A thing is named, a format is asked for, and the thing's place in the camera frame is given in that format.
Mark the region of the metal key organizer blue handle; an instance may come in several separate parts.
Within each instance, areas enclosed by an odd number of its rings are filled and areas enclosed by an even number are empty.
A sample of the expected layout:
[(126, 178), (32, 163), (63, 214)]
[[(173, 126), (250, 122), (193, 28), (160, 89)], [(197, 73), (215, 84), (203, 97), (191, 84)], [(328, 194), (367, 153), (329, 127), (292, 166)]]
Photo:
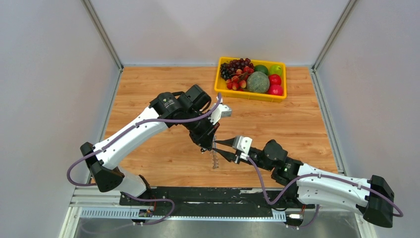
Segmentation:
[(216, 136), (213, 137), (212, 140), (212, 150), (210, 151), (211, 154), (211, 161), (212, 161), (212, 169), (216, 170), (219, 168), (217, 152), (215, 151), (216, 148)]

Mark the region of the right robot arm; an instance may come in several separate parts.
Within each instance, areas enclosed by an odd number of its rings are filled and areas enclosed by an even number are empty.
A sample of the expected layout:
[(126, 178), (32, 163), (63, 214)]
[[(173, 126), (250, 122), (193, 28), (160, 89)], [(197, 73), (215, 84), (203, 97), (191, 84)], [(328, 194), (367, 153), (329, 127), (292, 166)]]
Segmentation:
[(265, 185), (261, 185), (269, 205), (275, 205), (283, 198), (289, 207), (298, 204), (336, 207), (361, 215), (373, 225), (393, 226), (397, 209), (395, 195), (383, 177), (354, 178), (323, 171), (289, 157), (288, 152), (273, 139), (261, 150), (252, 147), (252, 139), (244, 136), (217, 140), (216, 143), (235, 150), (213, 149), (227, 161), (252, 165), (260, 183), (263, 183), (260, 172), (263, 169), (271, 172), (271, 178), (284, 187), (275, 198), (270, 198)]

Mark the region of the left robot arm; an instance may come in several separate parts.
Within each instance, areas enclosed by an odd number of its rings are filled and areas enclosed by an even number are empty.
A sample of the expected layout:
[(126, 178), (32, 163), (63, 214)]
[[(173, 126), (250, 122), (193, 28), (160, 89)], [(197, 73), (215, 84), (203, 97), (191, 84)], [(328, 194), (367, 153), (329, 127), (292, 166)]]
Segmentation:
[(139, 205), (148, 204), (152, 195), (145, 179), (122, 169), (120, 162), (154, 135), (179, 124), (188, 129), (194, 144), (203, 151), (212, 150), (219, 120), (231, 115), (221, 96), (217, 98), (212, 105), (211, 97), (197, 84), (186, 92), (160, 93), (134, 120), (108, 139), (84, 143), (80, 147), (83, 160), (99, 191), (129, 193)]

